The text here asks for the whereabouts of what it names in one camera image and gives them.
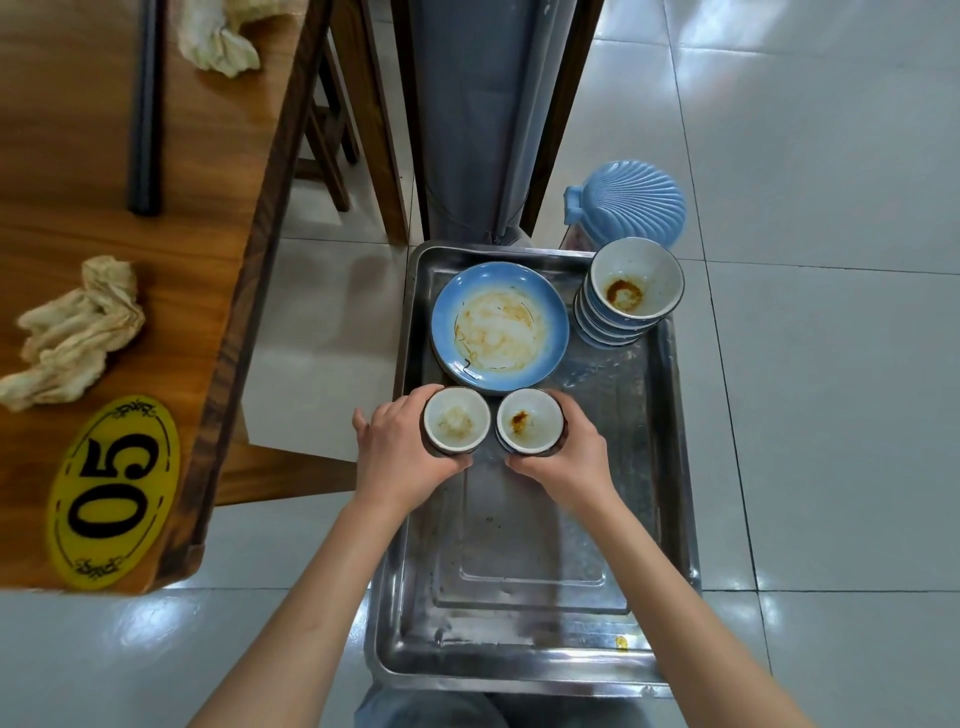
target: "hand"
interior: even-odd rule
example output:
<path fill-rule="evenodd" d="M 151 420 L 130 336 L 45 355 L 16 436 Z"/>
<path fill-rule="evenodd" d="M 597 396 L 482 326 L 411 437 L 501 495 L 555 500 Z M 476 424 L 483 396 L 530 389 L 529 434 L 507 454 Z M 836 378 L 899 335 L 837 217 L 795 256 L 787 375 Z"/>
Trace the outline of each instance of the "hand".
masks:
<path fill-rule="evenodd" d="M 420 415 L 442 384 L 426 384 L 397 401 L 384 402 L 370 423 L 353 410 L 357 433 L 357 500 L 386 506 L 401 519 L 421 505 L 447 478 L 468 468 L 469 455 L 435 457 L 423 447 Z"/>
<path fill-rule="evenodd" d="M 570 395 L 547 390 L 564 411 L 566 441 L 550 457 L 509 455 L 507 466 L 532 477 L 567 511 L 582 518 L 586 509 L 610 497 L 619 500 L 610 476 L 607 441 Z"/>

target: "tray rim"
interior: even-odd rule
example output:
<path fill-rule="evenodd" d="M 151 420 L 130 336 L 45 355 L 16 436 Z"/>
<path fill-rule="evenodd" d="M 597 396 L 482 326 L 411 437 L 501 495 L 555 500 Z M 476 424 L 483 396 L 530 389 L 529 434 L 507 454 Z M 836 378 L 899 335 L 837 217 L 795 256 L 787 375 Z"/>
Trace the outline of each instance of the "tray rim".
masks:
<path fill-rule="evenodd" d="M 482 255 L 490 255 L 490 260 L 506 260 L 508 262 L 521 262 L 515 258 L 525 258 L 527 256 L 543 257 L 572 257 L 572 258 L 592 258 L 593 253 L 579 251 L 562 251 L 542 248 L 515 248 L 502 247 L 494 245 L 483 245 L 475 243 L 451 243 L 442 240 L 431 240 L 417 246 L 417 248 L 408 255 L 406 279 L 404 281 L 403 308 L 400 326 L 400 340 L 397 351 L 396 371 L 394 377 L 394 398 L 403 394 L 403 384 L 407 375 L 407 362 L 410 352 L 410 329 L 413 324 L 413 306 L 417 290 L 417 271 L 420 267 L 420 259 L 429 251 L 437 248 L 449 248 L 460 251 L 475 252 Z M 699 548 L 696 538 L 696 527 L 693 511 L 693 491 L 690 482 L 690 468 L 687 458 L 686 448 L 686 430 L 684 424 L 683 398 L 680 387 L 680 369 L 677 364 L 676 337 L 673 334 L 673 316 L 672 314 L 657 324 L 668 327 L 665 336 L 668 346 L 667 358 L 672 362 L 671 379 L 673 387 L 673 416 L 677 425 L 679 437 L 678 458 L 680 467 L 680 499 L 683 504 L 683 515 L 681 518 L 684 531 L 683 546 L 687 559 L 687 573 L 683 573 L 684 579 L 697 591 L 702 593 L 702 581 L 700 574 Z M 498 679 L 491 677 L 462 677 L 443 675 L 432 672 L 422 673 L 401 673 L 387 668 L 380 660 L 377 653 L 376 634 L 380 616 L 380 603 L 385 588 L 385 571 L 390 553 L 395 546 L 402 546 L 407 540 L 407 530 L 410 517 L 408 516 L 400 529 L 391 540 L 387 551 L 380 560 L 371 583 L 370 600 L 367 613 L 367 630 L 364 640 L 364 654 L 368 669 L 371 671 L 373 679 L 379 680 L 385 685 L 395 688 L 417 688 L 433 690 L 454 690 L 469 692 L 525 692 L 552 695 L 592 695 L 597 697 L 672 697 L 673 692 L 669 685 L 660 680 L 653 681 L 634 681 L 634 682 L 593 682 L 593 681 L 570 681 L 570 680 L 518 680 L 514 678 Z M 648 653 L 652 659 L 652 650 Z"/>

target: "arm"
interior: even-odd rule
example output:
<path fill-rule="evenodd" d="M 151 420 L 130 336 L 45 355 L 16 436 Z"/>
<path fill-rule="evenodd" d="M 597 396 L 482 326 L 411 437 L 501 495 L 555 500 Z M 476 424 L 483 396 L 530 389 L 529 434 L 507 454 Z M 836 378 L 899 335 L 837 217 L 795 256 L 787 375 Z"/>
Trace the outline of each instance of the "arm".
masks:
<path fill-rule="evenodd" d="M 567 439 L 552 457 L 511 456 L 583 524 L 657 656 L 691 726 L 811 726 L 790 696 L 713 614 L 613 488 L 607 442 L 568 395 Z"/>
<path fill-rule="evenodd" d="M 310 726 L 324 710 L 344 643 L 380 557 L 407 515 L 468 455 L 434 457 L 420 439 L 420 413 L 443 386 L 381 404 L 368 424 L 353 413 L 357 487 L 317 555 L 240 661 L 194 716 L 207 726 Z"/>

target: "yellow oval sign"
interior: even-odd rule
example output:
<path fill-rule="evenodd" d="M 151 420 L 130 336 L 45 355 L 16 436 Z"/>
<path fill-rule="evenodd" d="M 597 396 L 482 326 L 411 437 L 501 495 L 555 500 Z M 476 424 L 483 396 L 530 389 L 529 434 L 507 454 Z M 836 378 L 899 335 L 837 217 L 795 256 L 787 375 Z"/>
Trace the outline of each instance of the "yellow oval sign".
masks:
<path fill-rule="evenodd" d="M 47 502 L 47 549 L 76 589 L 137 565 L 166 523 L 180 473 L 173 418 L 151 397 L 114 400 L 84 425 Z"/>

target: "dirty plate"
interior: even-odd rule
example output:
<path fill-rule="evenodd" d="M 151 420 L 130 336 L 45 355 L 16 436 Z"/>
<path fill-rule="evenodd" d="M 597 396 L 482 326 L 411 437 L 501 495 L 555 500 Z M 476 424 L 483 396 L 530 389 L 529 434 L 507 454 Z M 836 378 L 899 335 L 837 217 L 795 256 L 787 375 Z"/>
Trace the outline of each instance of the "dirty plate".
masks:
<path fill-rule="evenodd" d="M 453 378 L 485 392 L 513 392 L 546 379 L 564 358 L 566 307 L 550 282 L 515 263 L 475 265 L 437 297 L 430 337 Z"/>

